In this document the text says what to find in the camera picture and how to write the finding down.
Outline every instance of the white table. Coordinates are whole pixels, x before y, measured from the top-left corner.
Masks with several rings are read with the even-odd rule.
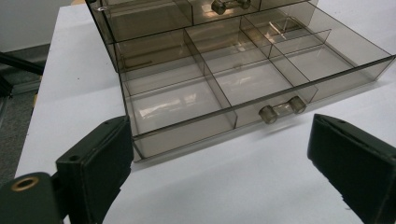
[[[318,6],[396,54],[395,0]],[[194,152],[181,157],[134,163],[105,223],[361,223],[306,157],[312,118],[344,119],[396,146],[395,73],[393,65],[375,84],[272,126],[251,125],[190,146]],[[54,174],[67,149],[121,115],[118,76],[88,9],[62,7],[16,176]]]

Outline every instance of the transparent plastic drawer organizer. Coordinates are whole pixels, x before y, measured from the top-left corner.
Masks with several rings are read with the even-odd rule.
[[[373,82],[388,54],[317,0],[87,0],[140,159]]]

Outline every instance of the white tabletop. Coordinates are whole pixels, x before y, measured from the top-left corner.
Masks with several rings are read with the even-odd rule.
[[[321,0],[318,7],[396,54],[395,0]],[[121,97],[88,9],[62,7],[16,176],[54,174],[67,149],[124,115]],[[183,156],[134,163],[105,223],[361,223],[306,157],[315,113],[396,146],[396,66],[302,115],[226,133]]]

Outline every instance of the drawer handle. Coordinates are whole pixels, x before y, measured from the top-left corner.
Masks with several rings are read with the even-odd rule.
[[[272,124],[280,117],[285,117],[290,114],[301,114],[305,109],[306,104],[304,101],[300,97],[294,96],[282,105],[266,105],[259,111],[259,115],[266,124]]]
[[[219,15],[224,14],[227,9],[235,7],[248,9],[250,7],[250,0],[214,0],[212,2],[212,10]]]

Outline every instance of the metal drawer pull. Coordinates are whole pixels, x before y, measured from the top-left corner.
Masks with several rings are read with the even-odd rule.
[[[212,10],[214,10],[219,15],[224,14],[225,10],[235,7],[248,9],[250,7],[250,0],[215,0],[212,2]]]
[[[278,118],[285,117],[290,114],[301,114],[305,109],[306,104],[304,101],[300,97],[294,96],[282,105],[266,105],[259,111],[259,115],[266,124],[272,124]]]

